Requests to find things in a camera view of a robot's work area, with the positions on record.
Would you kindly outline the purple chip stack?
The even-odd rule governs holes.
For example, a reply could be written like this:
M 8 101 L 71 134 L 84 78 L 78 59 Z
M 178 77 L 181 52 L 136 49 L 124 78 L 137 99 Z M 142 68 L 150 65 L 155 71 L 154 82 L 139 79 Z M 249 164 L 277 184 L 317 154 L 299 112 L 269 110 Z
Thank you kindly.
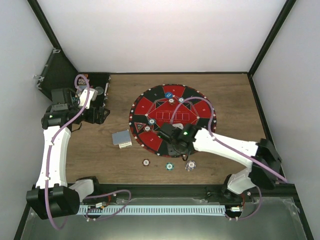
M 189 160 L 186 165 L 185 165 L 185 169 L 190 172 L 193 171 L 196 168 L 197 164 L 194 160 Z

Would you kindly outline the teal chip stack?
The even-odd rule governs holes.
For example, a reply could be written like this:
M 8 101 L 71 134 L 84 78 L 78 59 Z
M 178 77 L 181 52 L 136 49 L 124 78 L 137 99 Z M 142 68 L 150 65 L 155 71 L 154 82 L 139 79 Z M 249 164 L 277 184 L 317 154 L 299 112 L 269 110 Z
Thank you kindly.
M 168 171 L 172 171 L 174 169 L 174 165 L 171 162 L 168 162 L 165 165 L 165 169 L 168 170 Z

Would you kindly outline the brown 100 chip stack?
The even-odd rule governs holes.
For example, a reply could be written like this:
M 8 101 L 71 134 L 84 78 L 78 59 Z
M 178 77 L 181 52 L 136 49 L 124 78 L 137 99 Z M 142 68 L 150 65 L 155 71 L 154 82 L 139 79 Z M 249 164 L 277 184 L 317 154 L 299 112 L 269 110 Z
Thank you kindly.
M 145 159 L 142 163 L 144 166 L 148 166 L 150 164 L 150 161 L 148 159 Z

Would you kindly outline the brown 100 chips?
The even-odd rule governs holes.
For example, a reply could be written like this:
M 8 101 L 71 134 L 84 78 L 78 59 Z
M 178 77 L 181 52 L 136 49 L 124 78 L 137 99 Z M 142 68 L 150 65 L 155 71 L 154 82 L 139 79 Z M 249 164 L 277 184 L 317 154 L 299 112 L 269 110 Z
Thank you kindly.
M 175 103 L 175 100 L 174 100 L 173 98 L 170 98 L 170 99 L 168 100 L 168 102 L 169 102 L 171 105 L 173 105 L 173 104 Z
M 145 132 L 150 132 L 150 131 L 151 131 L 151 127 L 148 126 L 148 125 L 146 125 L 146 126 L 144 127 L 144 131 L 145 131 Z

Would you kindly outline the triangular all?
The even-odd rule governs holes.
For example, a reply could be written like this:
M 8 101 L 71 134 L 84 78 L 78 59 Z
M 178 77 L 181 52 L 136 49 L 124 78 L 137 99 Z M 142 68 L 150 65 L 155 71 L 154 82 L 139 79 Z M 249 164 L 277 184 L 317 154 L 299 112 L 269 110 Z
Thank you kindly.
M 135 122 L 134 126 L 135 126 L 135 129 L 136 129 L 136 132 L 139 133 L 141 130 L 144 130 L 146 125 L 147 125 L 146 123 Z

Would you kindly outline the blue small blind button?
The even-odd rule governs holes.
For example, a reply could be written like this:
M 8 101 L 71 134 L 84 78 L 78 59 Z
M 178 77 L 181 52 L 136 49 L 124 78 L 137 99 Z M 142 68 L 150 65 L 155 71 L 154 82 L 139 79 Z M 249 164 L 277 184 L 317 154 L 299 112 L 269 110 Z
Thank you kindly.
M 172 98 L 173 98 L 173 94 L 172 94 L 171 92 L 166 92 L 166 93 L 164 94 L 164 97 L 165 97 L 166 99 L 172 99 Z

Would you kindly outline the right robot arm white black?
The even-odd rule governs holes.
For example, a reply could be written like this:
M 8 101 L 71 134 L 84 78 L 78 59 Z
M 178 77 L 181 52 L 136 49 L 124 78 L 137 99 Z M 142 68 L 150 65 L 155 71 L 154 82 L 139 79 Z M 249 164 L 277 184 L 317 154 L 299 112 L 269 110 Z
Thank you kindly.
M 243 165 L 243 170 L 231 174 L 224 182 L 222 195 L 229 202 L 249 189 L 273 190 L 277 181 L 287 182 L 281 174 L 282 159 L 268 139 L 262 138 L 259 142 L 238 140 L 190 123 L 184 128 L 164 123 L 157 135 L 181 155 L 206 152 Z

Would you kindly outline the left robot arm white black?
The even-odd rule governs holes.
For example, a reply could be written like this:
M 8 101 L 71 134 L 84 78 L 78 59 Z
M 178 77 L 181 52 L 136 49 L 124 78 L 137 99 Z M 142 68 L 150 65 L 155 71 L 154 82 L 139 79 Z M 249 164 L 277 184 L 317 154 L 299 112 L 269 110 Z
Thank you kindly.
M 95 176 L 79 178 L 69 186 L 66 178 L 67 148 L 72 125 L 82 122 L 102 124 L 110 113 L 102 104 L 94 105 L 101 87 L 54 89 L 52 104 L 47 108 L 41 125 L 44 135 L 42 165 L 35 187 L 26 194 L 26 201 L 42 219 L 74 215 L 85 199 L 97 202 L 102 189 Z

